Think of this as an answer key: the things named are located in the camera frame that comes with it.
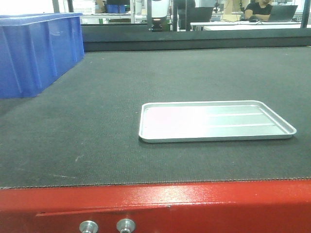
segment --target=person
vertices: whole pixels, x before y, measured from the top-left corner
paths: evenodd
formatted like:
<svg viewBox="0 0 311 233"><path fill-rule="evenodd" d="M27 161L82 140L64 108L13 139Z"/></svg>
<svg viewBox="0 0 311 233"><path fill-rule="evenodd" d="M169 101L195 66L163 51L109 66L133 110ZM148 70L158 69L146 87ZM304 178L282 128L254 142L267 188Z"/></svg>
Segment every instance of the person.
<svg viewBox="0 0 311 233"><path fill-rule="evenodd" d="M246 20L257 18L258 20L267 21L272 9L272 5L269 2L270 0L259 0L259 2L248 4L245 9L244 18Z"/></svg>

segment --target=blue plastic bin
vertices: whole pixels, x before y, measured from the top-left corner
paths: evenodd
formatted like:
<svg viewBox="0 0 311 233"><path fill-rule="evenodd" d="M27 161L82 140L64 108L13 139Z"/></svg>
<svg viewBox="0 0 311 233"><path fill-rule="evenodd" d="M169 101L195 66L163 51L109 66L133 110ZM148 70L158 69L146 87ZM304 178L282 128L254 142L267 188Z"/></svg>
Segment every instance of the blue plastic bin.
<svg viewBox="0 0 311 233"><path fill-rule="evenodd" d="M80 15L0 16L0 98L35 97L83 59Z"/></svg>
<svg viewBox="0 0 311 233"><path fill-rule="evenodd" d="M106 5L107 13L125 13L125 5Z"/></svg>

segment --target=black conveyor belt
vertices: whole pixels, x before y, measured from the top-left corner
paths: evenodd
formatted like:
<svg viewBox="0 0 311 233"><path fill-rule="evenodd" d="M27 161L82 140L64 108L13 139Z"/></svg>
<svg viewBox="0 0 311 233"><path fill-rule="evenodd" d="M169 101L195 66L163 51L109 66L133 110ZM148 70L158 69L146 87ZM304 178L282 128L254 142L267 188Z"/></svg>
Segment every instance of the black conveyor belt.
<svg viewBox="0 0 311 233"><path fill-rule="evenodd" d="M90 52L35 98L0 100L0 187L311 178L311 48ZM291 139L147 144L147 102L259 100Z"/></svg>

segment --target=black shirt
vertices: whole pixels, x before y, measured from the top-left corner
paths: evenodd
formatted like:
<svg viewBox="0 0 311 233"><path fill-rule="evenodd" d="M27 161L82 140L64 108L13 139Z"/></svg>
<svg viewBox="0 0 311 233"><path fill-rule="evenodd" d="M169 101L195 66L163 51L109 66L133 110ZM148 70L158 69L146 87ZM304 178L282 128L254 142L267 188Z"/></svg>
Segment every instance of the black shirt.
<svg viewBox="0 0 311 233"><path fill-rule="evenodd" d="M252 10L253 15L269 15L271 13L272 6L267 4L265 8L261 8L258 2L250 3L245 10Z"/></svg>

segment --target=metal tray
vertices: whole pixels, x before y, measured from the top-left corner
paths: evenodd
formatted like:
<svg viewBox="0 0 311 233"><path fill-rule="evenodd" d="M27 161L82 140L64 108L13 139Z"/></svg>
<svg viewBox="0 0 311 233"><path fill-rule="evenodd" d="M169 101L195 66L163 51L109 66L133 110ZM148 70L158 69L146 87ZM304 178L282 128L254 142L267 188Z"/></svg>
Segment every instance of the metal tray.
<svg viewBox="0 0 311 233"><path fill-rule="evenodd" d="M139 137L149 143L289 138L296 129L260 101L146 103Z"/></svg>

